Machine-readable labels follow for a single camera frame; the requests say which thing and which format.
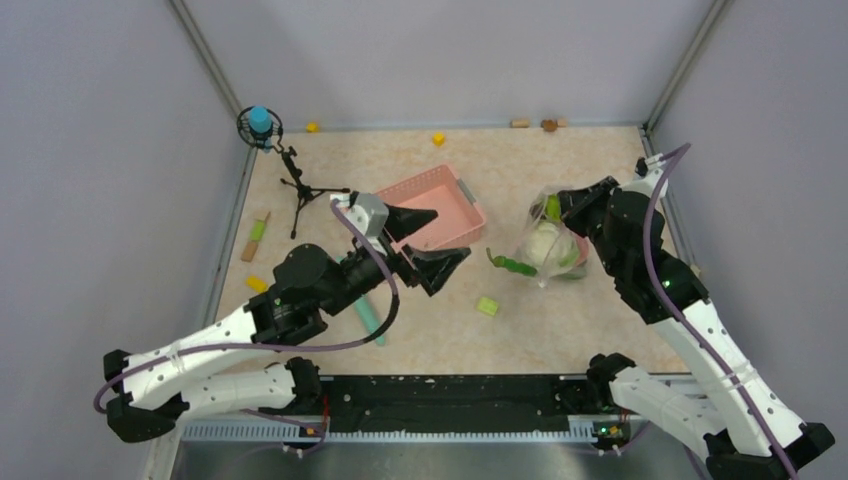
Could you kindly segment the pink plastic basket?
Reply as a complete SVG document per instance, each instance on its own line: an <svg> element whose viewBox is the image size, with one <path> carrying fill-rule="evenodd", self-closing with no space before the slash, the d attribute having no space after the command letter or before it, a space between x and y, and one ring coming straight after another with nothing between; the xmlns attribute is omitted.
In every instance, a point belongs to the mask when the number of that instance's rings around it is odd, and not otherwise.
<svg viewBox="0 0 848 480"><path fill-rule="evenodd" d="M442 164L379 190L385 203L410 209L430 209L438 217L402 240L418 250L469 247L483 236L486 217L466 183Z"/></svg>

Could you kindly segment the white cauliflower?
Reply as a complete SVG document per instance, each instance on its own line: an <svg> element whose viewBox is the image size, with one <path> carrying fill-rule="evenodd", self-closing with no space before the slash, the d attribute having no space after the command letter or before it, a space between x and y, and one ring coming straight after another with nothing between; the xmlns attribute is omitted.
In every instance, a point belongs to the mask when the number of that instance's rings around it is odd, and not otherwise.
<svg viewBox="0 0 848 480"><path fill-rule="evenodd" d="M578 247L575 236L550 222L536 224L518 248L525 263L536 268L567 268L575 265Z"/></svg>

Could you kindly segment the clear pink zip bag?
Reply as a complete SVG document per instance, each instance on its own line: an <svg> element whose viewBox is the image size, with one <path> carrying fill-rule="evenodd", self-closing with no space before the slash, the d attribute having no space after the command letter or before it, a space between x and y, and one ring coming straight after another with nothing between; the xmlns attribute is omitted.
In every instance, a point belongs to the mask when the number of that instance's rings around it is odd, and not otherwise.
<svg viewBox="0 0 848 480"><path fill-rule="evenodd" d="M576 281L587 275L588 241L565 226L558 186L545 186L528 208L527 219L514 253L517 261L532 267L539 287Z"/></svg>

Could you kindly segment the green bell pepper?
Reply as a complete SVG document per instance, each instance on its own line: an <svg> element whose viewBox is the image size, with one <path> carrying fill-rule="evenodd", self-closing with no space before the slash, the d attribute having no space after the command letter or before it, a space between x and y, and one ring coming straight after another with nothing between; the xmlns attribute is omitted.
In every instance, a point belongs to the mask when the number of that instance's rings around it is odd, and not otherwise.
<svg viewBox="0 0 848 480"><path fill-rule="evenodd" d="M490 248L486 248L485 252L487 259L495 268L503 269L507 272L522 275L525 277L534 277L538 274L538 270L532 265L520 262L518 260L503 255L494 256Z"/></svg>

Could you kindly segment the green celery stalk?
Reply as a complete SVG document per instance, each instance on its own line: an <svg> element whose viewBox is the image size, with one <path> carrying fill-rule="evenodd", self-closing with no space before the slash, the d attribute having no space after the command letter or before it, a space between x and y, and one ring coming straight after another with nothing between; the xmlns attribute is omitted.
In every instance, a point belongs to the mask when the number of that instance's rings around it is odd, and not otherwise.
<svg viewBox="0 0 848 480"><path fill-rule="evenodd" d="M562 209L556 194L548 195L543 209L544 219L551 223L561 223Z"/></svg>

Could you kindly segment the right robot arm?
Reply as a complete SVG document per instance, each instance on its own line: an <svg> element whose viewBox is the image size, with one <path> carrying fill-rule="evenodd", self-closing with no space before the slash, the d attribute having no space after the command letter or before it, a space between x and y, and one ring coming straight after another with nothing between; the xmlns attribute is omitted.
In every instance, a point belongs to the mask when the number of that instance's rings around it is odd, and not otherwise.
<svg viewBox="0 0 848 480"><path fill-rule="evenodd" d="M642 184L607 177L557 193L567 228L595 248L616 292L684 361L707 397L700 404L629 357L598 354L586 397L600 412L632 411L680 441L714 479L792 479L834 446L821 423L802 420L766 384L731 338L691 268L662 246L664 217Z"/></svg>

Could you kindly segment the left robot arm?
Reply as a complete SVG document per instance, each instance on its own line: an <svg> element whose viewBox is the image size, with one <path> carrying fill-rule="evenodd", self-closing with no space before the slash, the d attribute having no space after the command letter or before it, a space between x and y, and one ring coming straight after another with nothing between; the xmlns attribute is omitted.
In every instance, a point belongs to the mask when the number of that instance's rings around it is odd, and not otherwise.
<svg viewBox="0 0 848 480"><path fill-rule="evenodd" d="M433 210L391 206L370 194L335 196L330 208L353 237L343 258L301 244L274 268L267 290L223 319L145 353L116 349L104 356L93 407L122 441L152 440L219 413L314 410L321 388L308 355L320 351L314 338L325 332L328 317L387 285L386 317L366 336L374 342L398 316L401 286L434 295L470 255L467 247L394 247L434 222Z"/></svg>

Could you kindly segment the teal silicone tool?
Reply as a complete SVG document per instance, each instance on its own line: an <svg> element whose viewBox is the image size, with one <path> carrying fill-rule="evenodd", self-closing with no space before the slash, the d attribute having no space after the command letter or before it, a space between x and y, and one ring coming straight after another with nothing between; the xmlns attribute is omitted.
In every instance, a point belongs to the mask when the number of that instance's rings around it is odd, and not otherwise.
<svg viewBox="0 0 848 480"><path fill-rule="evenodd" d="M367 294L356 300L352 307L368 334L373 334L380 327L382 320Z"/></svg>

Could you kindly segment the green square block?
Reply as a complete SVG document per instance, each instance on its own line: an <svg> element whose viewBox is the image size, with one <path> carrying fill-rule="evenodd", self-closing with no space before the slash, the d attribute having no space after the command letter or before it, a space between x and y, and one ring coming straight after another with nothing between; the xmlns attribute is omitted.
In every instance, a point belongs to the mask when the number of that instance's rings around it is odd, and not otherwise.
<svg viewBox="0 0 848 480"><path fill-rule="evenodd" d="M475 305L475 310L489 317L494 317L499 311L500 304L491 298L480 297Z"/></svg>

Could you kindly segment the brown wooden piece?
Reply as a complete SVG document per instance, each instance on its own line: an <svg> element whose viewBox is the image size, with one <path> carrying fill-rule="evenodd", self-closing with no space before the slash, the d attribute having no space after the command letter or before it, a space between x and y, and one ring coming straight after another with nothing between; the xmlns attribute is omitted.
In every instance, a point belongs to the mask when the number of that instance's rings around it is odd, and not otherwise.
<svg viewBox="0 0 848 480"><path fill-rule="evenodd" d="M540 122L540 128L547 133L552 133L558 130L559 124L554 119L544 119Z"/></svg>

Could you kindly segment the green and wood stick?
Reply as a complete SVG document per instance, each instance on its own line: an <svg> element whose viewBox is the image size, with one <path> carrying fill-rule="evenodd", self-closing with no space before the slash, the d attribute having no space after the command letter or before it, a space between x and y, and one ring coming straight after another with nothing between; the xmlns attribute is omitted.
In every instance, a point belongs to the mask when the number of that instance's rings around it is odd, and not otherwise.
<svg viewBox="0 0 848 480"><path fill-rule="evenodd" d="M242 262L250 263L253 261L256 252L258 251L260 242L264 236L264 232L267 228L267 224L270 220L270 217L270 210L259 211L254 216L253 223L249 231L247 243L245 244L240 255L240 260Z"/></svg>

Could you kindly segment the yellow block at left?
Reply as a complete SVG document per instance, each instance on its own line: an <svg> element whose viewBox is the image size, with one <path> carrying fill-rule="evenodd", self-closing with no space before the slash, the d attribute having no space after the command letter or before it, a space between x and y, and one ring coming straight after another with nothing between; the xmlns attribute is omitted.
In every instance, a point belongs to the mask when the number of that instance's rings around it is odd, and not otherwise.
<svg viewBox="0 0 848 480"><path fill-rule="evenodd" d="M268 290L268 284L259 277L250 275L245 279L246 285L257 293L264 293Z"/></svg>

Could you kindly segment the blue microphone on tripod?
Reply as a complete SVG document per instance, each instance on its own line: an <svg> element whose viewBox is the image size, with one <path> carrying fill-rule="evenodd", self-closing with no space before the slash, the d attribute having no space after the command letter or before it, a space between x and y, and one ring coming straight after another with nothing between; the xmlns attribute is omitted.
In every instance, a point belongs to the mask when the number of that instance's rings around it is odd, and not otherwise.
<svg viewBox="0 0 848 480"><path fill-rule="evenodd" d="M273 110L259 105L247 107L238 113L235 125L239 137L249 147L265 153L275 152L289 175L289 178L281 178L280 183L294 188L297 192L297 206L290 232L291 239L297 237L300 213L307 205L327 193L349 194L352 192L350 188L317 188L302 181L303 171L295 163L298 152L293 146L286 147L283 144L284 125Z"/></svg>

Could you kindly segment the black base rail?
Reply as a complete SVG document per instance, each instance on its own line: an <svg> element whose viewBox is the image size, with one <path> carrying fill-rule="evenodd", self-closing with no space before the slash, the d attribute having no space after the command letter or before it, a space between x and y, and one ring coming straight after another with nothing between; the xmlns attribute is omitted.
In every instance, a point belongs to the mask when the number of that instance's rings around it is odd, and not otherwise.
<svg viewBox="0 0 848 480"><path fill-rule="evenodd" d="M336 375L320 383L306 406L260 411L316 418L338 434L566 432L584 417L627 417L598 400L583 375Z"/></svg>

